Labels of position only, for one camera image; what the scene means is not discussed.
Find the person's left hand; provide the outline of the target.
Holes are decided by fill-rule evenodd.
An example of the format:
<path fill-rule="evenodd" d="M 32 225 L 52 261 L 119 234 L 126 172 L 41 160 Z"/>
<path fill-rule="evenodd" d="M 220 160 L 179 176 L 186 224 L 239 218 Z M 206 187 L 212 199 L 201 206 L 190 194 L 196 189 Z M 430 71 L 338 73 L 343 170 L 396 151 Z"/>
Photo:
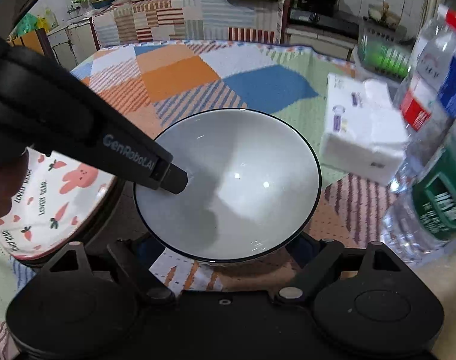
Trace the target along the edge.
<path fill-rule="evenodd" d="M 11 210 L 12 197 L 23 184 L 28 163 L 29 154 L 26 151 L 11 162 L 0 165 L 0 218 Z"/>

